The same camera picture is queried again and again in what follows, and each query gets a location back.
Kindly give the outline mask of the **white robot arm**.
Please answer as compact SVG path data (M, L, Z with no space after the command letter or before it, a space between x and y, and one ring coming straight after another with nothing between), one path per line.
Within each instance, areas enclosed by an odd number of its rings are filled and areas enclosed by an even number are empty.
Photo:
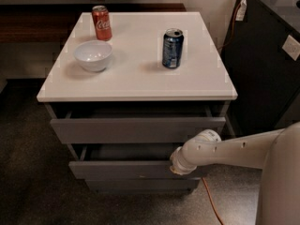
M300 225L300 123L226 141L207 129L174 150L171 161L179 175L212 164L261 169L256 225Z

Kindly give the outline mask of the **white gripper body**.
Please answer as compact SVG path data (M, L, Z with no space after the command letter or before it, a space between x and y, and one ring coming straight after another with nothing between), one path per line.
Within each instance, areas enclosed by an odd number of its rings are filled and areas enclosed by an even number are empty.
M174 174L187 175L194 172L197 167L194 164L187 162L182 153L182 147L177 147L170 156L170 170Z

